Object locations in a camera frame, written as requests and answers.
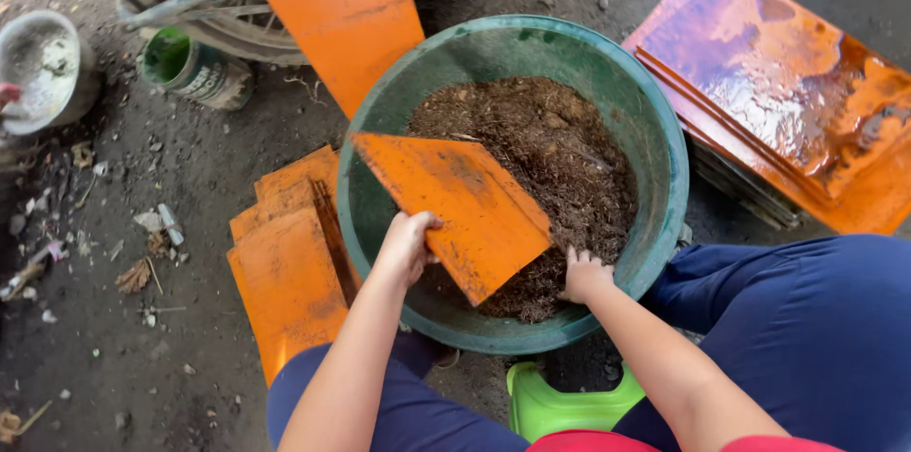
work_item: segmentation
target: soil mixture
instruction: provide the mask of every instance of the soil mixture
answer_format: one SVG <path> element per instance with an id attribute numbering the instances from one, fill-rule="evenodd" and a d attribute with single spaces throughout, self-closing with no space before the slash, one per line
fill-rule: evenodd
<path id="1" fill-rule="evenodd" d="M 636 178 L 598 109 L 575 89 L 532 76 L 451 85 L 417 106 L 407 135 L 481 142 L 550 217 L 555 246 L 484 301 L 482 314 L 551 317 L 570 245 L 606 263 L 620 257 L 636 217 Z M 425 283 L 468 305 L 446 270 L 427 274 Z"/>

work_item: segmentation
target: green plastic stool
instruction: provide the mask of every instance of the green plastic stool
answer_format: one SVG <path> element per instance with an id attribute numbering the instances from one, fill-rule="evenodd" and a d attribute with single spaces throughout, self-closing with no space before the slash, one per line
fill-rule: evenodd
<path id="1" fill-rule="evenodd" d="M 518 363 L 509 369 L 507 390 L 509 428 L 530 443 L 569 429 L 609 431 L 645 396 L 626 364 L 613 391 L 564 394 L 548 385 L 533 362 Z"/>

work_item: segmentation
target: concrete floor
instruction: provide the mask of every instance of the concrete floor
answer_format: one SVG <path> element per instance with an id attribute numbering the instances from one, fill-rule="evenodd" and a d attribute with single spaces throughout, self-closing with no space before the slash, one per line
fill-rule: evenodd
<path id="1" fill-rule="evenodd" d="M 658 1 L 609 0 L 607 12 L 596 0 L 555 0 L 553 7 L 539 0 L 416 3 L 428 36 L 480 16 L 530 13 L 566 18 L 619 42 Z M 911 0 L 797 1 L 911 70 L 911 36 L 906 34 Z M 85 257 L 74 255 L 67 265 L 54 266 L 38 285 L 41 304 L 53 309 L 58 324 L 41 322 L 41 304 L 6 306 L 0 330 L 0 405 L 28 415 L 46 400 L 56 400 L 63 388 L 73 393 L 70 401 L 55 402 L 23 436 L 23 450 L 268 450 L 256 343 L 224 259 L 232 247 L 228 221 L 255 202 L 254 180 L 326 142 L 337 146 L 346 127 L 344 115 L 325 93 L 325 105 L 317 104 L 300 84 L 283 81 L 298 74 L 313 86 L 316 75 L 309 68 L 256 66 L 257 92 L 240 113 L 214 113 L 175 97 L 150 95 L 146 85 L 128 76 L 142 40 L 112 27 L 114 0 L 16 0 L 0 21 L 54 6 L 71 16 L 98 53 L 107 55 L 103 69 L 109 83 L 82 126 L 58 132 L 60 146 L 51 148 L 52 161 L 35 169 L 17 201 L 56 186 L 55 166 L 62 152 L 81 138 L 95 140 L 97 159 L 129 172 L 97 184 L 82 211 L 70 213 L 73 202 L 64 200 L 66 217 L 53 232 L 62 237 L 85 231 L 97 245 Z M 162 153 L 149 152 L 150 136 L 165 143 Z M 149 171 L 155 156 L 158 170 Z M 70 194 L 81 195 L 89 179 L 75 173 Z M 145 237 L 130 216 L 158 202 L 167 202 L 182 220 L 188 231 L 184 250 L 191 260 L 179 266 L 157 264 L 165 295 L 150 288 L 140 295 L 119 295 L 114 279 L 145 254 Z M 776 244 L 830 233 L 814 222 L 776 232 L 699 178 L 690 182 L 687 222 L 695 241 L 702 243 Z M 21 242 L 37 243 L 39 225 L 32 219 Z M 904 230 L 903 236 L 911 237 L 909 227 Z M 103 251 L 120 239 L 126 247 L 112 262 Z M 0 274 L 21 262 L 18 257 L 0 262 Z M 164 317 L 166 330 L 149 329 L 135 313 L 141 305 L 186 305 L 188 311 Z M 91 353 L 94 348 L 101 351 L 98 358 Z M 618 356 L 603 333 L 596 333 L 537 359 L 555 387 L 591 391 L 609 387 L 604 365 L 614 364 Z M 506 422 L 504 385 L 511 361 L 468 353 L 455 368 L 435 371 L 429 382 L 447 397 Z M 183 374 L 186 363 L 198 370 L 196 376 Z M 240 405 L 236 396 L 242 398 Z M 206 416 L 207 409 L 218 416 Z M 126 432 L 115 427 L 118 412 L 132 415 Z"/>

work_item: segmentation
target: metal bucket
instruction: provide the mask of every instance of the metal bucket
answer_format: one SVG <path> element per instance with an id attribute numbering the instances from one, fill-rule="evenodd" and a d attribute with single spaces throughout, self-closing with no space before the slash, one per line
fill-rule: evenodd
<path id="1" fill-rule="evenodd" d="M 101 83 L 92 47 L 65 16 L 36 11 L 0 31 L 0 82 L 22 88 L 7 104 L 3 128 L 23 136 L 74 123 L 98 97 Z"/>
<path id="2" fill-rule="evenodd" d="M 159 30 L 146 43 L 139 71 L 149 84 L 213 109 L 240 110 L 253 94 L 249 66 L 174 27 Z"/>
<path id="3" fill-rule="evenodd" d="M 493 16 L 446 29 L 403 55 L 376 82 L 348 131 L 402 135 L 412 111 L 441 87 L 512 75 L 546 76 L 598 107 L 636 173 L 639 212 L 617 262 L 617 284 L 639 299 L 674 254 L 689 192 L 689 164 L 677 117 L 648 71 L 585 27 L 545 16 Z M 365 279 L 394 205 L 347 138 L 339 157 L 337 208 L 345 246 Z M 573 305 L 540 323 L 486 317 L 417 283 L 402 320 L 470 351 L 526 354 L 556 349 L 600 328 Z"/>

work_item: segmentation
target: green plastic basin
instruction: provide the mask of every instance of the green plastic basin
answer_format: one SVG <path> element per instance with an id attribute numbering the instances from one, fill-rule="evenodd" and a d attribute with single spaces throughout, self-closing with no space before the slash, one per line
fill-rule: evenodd
<path id="1" fill-rule="evenodd" d="M 453 84 L 512 75 L 546 76 L 569 85 L 598 107 L 630 158 L 639 185 L 639 213 L 617 263 L 621 288 L 639 299 L 673 254 L 689 191 L 689 164 L 677 118 L 646 69 L 604 36 L 545 16 L 494 16 L 444 30 L 403 55 L 373 86 L 349 131 L 403 134 L 412 110 Z M 357 271 L 370 272 L 393 202 L 345 140 L 337 208 Z M 461 349 L 525 354 L 556 349 L 598 329 L 584 306 L 535 324 L 485 317 L 418 283 L 402 320 Z"/>

